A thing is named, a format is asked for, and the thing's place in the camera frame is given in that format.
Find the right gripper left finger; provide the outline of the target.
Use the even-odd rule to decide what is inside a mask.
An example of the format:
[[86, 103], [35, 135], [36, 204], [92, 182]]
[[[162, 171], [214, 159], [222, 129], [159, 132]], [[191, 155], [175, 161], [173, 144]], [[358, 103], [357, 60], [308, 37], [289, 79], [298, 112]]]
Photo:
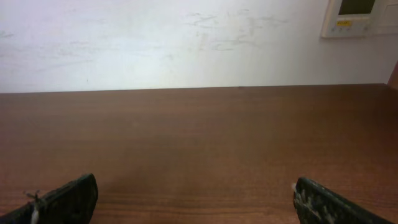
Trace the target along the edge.
[[27, 204], [1, 216], [1, 224], [89, 224], [98, 200], [98, 186], [93, 174], [39, 196], [24, 194]]

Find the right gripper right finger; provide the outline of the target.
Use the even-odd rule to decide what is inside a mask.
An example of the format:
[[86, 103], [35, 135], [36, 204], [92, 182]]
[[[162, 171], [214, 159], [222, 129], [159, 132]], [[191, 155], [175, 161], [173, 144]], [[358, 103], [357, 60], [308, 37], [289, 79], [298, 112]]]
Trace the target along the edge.
[[306, 177], [292, 186], [301, 224], [392, 224]]

